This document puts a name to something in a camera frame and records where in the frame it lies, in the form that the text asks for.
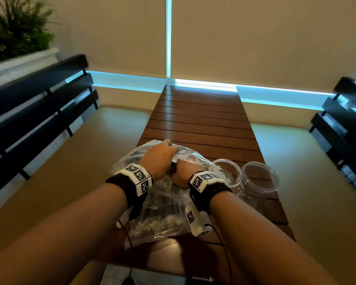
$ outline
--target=white planter box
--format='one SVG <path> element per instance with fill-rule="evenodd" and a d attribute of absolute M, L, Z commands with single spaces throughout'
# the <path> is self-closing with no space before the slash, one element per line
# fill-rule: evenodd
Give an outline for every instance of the white planter box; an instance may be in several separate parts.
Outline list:
<path fill-rule="evenodd" d="M 41 70 L 51 64 L 57 63 L 56 53 L 59 49 L 36 52 L 0 63 L 0 86 L 22 76 Z"/>

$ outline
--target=potted plant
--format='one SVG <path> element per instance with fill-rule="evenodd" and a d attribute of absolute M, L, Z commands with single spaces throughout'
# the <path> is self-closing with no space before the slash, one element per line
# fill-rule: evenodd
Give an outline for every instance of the potted plant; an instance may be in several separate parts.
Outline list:
<path fill-rule="evenodd" d="M 43 1 L 0 1 L 0 85 L 55 62 L 54 35 L 46 29 L 53 10 Z"/>

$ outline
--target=person's left hand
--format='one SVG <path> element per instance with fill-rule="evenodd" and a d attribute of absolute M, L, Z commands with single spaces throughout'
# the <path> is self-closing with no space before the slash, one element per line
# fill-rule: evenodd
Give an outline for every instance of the person's left hand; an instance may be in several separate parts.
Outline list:
<path fill-rule="evenodd" d="M 170 169 L 171 161 L 178 152 L 179 146 L 165 139 L 162 143 L 150 148 L 142 157 L 139 165 L 143 166 L 152 175 L 153 182 L 156 182 Z"/>

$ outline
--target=cable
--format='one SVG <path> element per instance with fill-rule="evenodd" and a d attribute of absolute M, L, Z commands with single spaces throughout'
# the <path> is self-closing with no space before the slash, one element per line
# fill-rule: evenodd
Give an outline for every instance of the cable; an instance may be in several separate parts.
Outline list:
<path fill-rule="evenodd" d="M 126 230 L 126 228 L 124 227 L 124 225 L 123 225 L 123 223 L 120 221 L 120 219 L 119 219 L 119 223 L 120 223 L 121 228 L 124 230 L 125 234 L 127 235 L 129 244 L 131 245 L 131 248 L 133 248 L 131 238 L 130 238 L 129 235 L 128 235 L 128 231 Z M 131 273 L 132 273 L 132 267 L 131 267 L 131 269 L 129 270 L 129 275 L 128 275 L 128 277 L 131 276 Z"/>
<path fill-rule="evenodd" d="M 223 249 L 224 249 L 225 257 L 227 258 L 228 268 L 229 268 L 229 277 L 230 277 L 230 279 L 231 279 L 231 284 L 233 284 L 231 262 L 229 261 L 228 254 L 227 254 L 227 250 L 225 249 L 225 245 L 224 245 L 222 239 L 220 238 L 220 235 L 219 235 L 218 231 L 215 229 L 214 226 L 212 226 L 212 225 L 209 224 L 209 223 L 204 224 L 204 225 L 205 225 L 205 226 L 210 226 L 210 227 L 215 231 L 215 233 L 218 235 L 220 244 L 223 246 Z"/>

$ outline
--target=transparent plastic bag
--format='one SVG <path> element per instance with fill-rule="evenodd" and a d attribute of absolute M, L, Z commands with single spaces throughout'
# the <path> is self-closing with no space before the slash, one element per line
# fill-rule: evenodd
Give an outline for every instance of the transparent plastic bag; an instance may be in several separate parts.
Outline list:
<path fill-rule="evenodd" d="M 147 150 L 159 143 L 161 141 L 152 140 L 133 149 L 114 164 L 110 172 L 114 174 L 131 163 L 138 164 Z M 214 172 L 226 182 L 228 181 L 214 163 L 190 148 L 179 147 L 180 151 L 174 156 L 173 162 L 183 159 L 197 163 L 203 170 Z M 186 218 L 185 206 L 190 202 L 189 190 L 177 187 L 169 176 L 165 175 L 164 178 L 155 182 L 148 191 L 140 215 L 130 221 L 129 236 L 132 245 L 189 233 L 190 226 Z"/>

